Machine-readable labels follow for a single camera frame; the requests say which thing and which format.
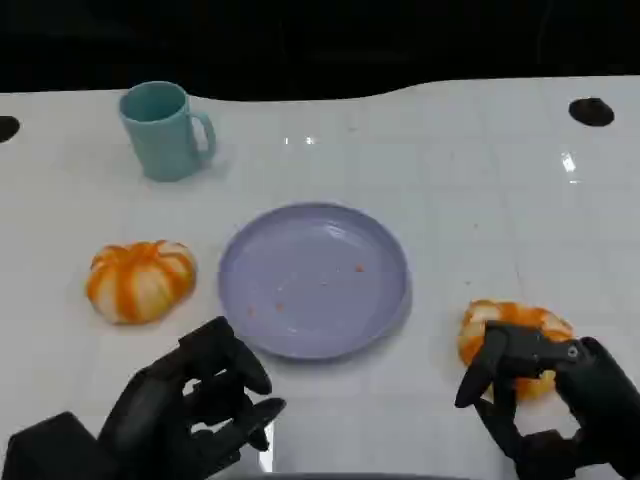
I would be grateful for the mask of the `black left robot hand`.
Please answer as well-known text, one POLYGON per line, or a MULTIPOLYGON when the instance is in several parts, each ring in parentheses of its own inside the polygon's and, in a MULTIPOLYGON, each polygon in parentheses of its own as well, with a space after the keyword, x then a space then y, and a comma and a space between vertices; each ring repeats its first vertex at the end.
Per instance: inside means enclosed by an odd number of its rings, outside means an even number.
POLYGON ((285 406, 219 316, 131 378, 98 442, 124 479, 207 479, 238 462, 246 445, 266 451, 265 429, 285 406))

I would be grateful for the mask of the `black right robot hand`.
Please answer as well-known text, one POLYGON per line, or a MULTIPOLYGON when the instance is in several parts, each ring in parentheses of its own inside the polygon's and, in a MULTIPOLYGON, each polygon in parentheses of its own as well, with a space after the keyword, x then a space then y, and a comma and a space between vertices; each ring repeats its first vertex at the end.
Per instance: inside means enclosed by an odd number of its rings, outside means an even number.
POLYGON ((490 321, 458 389, 455 405, 474 406, 521 479, 572 479, 578 469, 610 465, 639 476, 639 392, 592 337, 554 342, 532 327, 490 321), (555 430, 522 435, 515 425, 518 378, 555 374, 555 389, 579 424, 571 438, 555 430))

